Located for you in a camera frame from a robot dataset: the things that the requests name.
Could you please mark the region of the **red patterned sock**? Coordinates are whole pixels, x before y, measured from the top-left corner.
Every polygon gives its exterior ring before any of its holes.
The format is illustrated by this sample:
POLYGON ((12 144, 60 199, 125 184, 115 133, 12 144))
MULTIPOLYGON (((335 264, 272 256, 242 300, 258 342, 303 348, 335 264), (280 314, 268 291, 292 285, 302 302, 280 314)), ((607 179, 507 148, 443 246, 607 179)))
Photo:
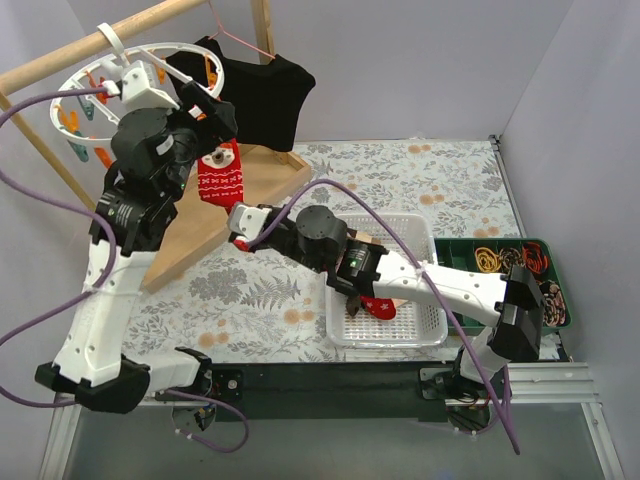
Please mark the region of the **red patterned sock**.
POLYGON ((197 160, 198 194, 202 201, 230 215, 244 201, 244 179, 237 140, 232 138, 197 160))
POLYGON ((389 321, 396 316, 396 303, 390 298, 361 296, 362 308, 378 320, 389 321))

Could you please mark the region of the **white round clip hanger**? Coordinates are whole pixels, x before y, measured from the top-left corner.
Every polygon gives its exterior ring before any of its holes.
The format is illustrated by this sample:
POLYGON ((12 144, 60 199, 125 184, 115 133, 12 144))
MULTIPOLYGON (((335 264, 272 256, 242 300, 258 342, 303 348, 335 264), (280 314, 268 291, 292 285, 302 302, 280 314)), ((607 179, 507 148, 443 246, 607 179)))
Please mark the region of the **white round clip hanger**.
POLYGON ((201 88, 213 98, 221 94, 226 76, 220 56, 210 50, 176 41, 126 48, 111 25, 102 23, 98 30, 111 52, 77 70, 60 87, 62 92, 72 90, 77 94, 78 110, 89 121, 102 116, 116 125, 124 114, 140 108, 177 109, 180 88, 170 93, 166 85, 172 80, 184 85, 195 79, 185 68, 167 62, 169 56, 178 53, 202 60, 205 80, 201 88))

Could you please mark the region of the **cream brown striped sock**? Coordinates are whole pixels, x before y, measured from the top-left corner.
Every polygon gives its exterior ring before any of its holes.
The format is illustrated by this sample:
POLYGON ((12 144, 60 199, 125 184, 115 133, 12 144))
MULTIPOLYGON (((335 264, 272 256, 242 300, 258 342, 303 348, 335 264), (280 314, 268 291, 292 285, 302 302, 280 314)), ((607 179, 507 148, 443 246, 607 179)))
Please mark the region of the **cream brown striped sock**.
POLYGON ((348 228, 347 237, 348 237, 348 244, 351 248, 362 247, 362 246, 364 247, 373 246, 374 248, 377 248, 382 246, 382 243, 378 238, 361 230, 348 228))

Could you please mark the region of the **black sock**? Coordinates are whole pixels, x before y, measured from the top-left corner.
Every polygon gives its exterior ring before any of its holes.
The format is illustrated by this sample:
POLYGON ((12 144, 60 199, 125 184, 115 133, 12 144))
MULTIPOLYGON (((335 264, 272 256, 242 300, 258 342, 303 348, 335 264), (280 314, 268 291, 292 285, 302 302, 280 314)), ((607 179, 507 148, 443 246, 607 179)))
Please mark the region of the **black sock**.
POLYGON ((351 317, 355 317, 362 308, 362 299, 360 296, 348 297, 345 304, 346 313, 351 317))

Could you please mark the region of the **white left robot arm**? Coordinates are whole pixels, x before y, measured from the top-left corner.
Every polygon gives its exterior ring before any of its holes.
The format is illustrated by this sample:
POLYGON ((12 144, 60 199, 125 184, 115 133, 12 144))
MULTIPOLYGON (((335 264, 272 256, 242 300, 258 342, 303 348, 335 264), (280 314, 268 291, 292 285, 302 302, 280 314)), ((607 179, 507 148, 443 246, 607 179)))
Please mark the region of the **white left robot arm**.
POLYGON ((137 107, 118 123, 115 161, 89 234, 81 302, 56 357, 35 372, 40 385, 98 412, 128 413, 151 383, 151 368, 126 358, 122 341, 146 272, 194 163, 237 133, 234 107, 195 81, 175 107, 137 107))

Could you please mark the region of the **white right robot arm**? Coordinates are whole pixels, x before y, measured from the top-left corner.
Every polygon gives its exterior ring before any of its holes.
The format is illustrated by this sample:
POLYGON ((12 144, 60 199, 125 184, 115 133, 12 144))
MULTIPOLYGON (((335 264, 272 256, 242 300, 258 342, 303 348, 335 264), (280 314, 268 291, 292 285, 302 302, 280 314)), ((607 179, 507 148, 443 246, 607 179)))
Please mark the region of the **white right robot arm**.
POLYGON ((510 362, 535 362, 540 354, 544 296, 527 268, 473 273, 418 263, 408 253, 358 240, 354 230, 324 206, 301 210, 267 237, 267 245, 323 273, 326 284, 382 319, 395 315, 394 300, 438 306, 484 324, 460 349, 451 375, 454 389, 475 397, 510 362))

